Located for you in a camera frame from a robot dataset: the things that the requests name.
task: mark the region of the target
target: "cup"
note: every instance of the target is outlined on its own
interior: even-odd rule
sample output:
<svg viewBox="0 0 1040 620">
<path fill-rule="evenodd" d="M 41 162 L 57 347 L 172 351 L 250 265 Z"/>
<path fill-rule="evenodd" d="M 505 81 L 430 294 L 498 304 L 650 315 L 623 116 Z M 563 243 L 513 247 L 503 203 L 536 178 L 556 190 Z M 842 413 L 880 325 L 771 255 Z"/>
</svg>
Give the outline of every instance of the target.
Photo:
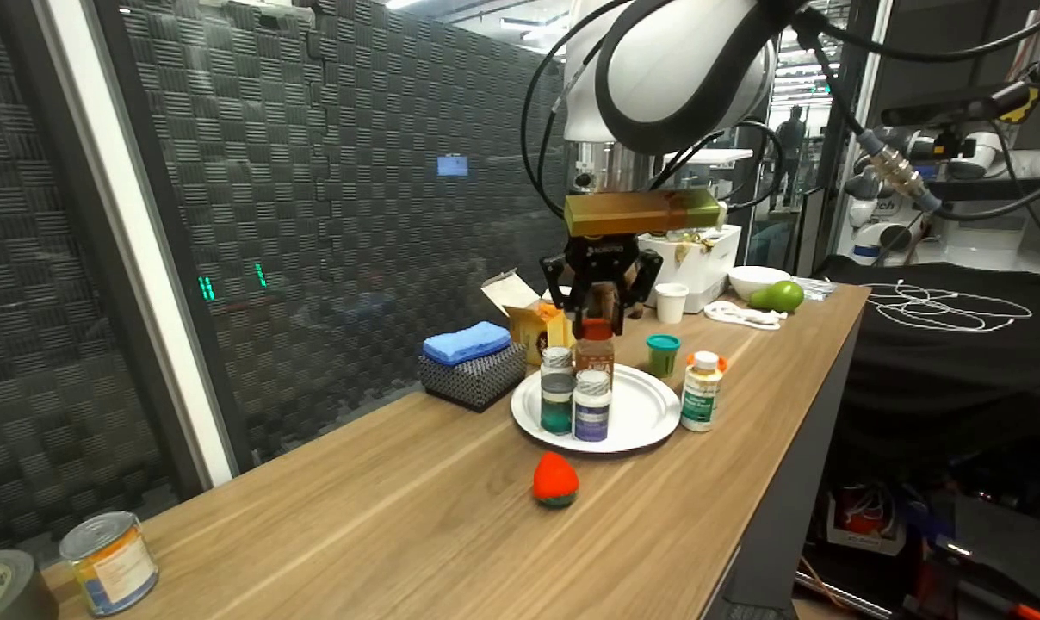
<svg viewBox="0 0 1040 620">
<path fill-rule="evenodd" d="M 650 347 L 647 371 L 653 378 L 670 378 L 670 371 L 679 369 L 682 343 L 676 333 L 650 333 L 647 347 Z"/>
<path fill-rule="evenodd" d="M 658 320 L 662 325 L 682 325 L 687 288 L 685 283 L 662 283 L 653 288 L 658 297 Z"/>
</svg>

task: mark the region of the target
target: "white plate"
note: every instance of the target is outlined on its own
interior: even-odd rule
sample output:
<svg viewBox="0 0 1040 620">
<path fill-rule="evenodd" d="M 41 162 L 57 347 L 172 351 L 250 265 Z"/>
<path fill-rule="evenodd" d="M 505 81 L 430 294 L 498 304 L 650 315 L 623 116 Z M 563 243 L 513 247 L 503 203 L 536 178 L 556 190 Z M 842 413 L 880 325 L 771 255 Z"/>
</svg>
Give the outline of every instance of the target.
<svg viewBox="0 0 1040 620">
<path fill-rule="evenodd" d="M 618 454 L 663 440 L 682 420 L 682 399 L 653 377 L 615 366 L 609 437 L 577 440 L 539 426 L 539 371 L 531 371 L 513 392 L 513 420 L 523 436 L 562 451 Z"/>
</svg>

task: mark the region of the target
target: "blue sponge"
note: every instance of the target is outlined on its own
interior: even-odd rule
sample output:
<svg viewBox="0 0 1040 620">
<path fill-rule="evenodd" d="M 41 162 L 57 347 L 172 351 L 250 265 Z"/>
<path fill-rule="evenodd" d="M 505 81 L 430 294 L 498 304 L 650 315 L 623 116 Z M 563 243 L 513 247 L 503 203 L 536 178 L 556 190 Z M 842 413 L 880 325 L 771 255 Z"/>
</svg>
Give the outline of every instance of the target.
<svg viewBox="0 0 1040 620">
<path fill-rule="evenodd" d="M 495 356 L 503 347 L 509 347 L 509 332 L 488 320 L 463 332 L 423 339 L 423 356 L 447 369 L 470 360 Z"/>
</svg>

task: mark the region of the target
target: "tin can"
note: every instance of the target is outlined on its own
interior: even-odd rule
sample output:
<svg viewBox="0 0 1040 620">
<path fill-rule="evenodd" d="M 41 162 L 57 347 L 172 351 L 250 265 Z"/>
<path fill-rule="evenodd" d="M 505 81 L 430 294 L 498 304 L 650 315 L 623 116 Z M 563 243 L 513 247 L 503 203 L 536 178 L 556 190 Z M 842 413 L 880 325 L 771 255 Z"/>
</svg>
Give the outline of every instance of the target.
<svg viewBox="0 0 1040 620">
<path fill-rule="evenodd" d="M 158 584 L 137 526 L 133 514 L 96 514 L 63 538 L 63 557 L 75 570 L 79 593 L 96 616 L 137 607 Z"/>
</svg>

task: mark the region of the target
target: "white bowl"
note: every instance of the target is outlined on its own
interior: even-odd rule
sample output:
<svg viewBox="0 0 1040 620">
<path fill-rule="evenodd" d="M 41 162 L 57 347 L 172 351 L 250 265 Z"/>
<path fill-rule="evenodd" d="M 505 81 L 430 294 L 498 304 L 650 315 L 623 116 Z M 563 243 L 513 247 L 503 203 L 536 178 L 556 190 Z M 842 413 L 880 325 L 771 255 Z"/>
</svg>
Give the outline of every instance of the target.
<svg viewBox="0 0 1040 620">
<path fill-rule="evenodd" d="M 783 270 L 771 270 L 771 265 L 738 265 L 727 273 L 731 291 L 754 306 L 754 297 L 773 283 L 793 279 Z"/>
</svg>

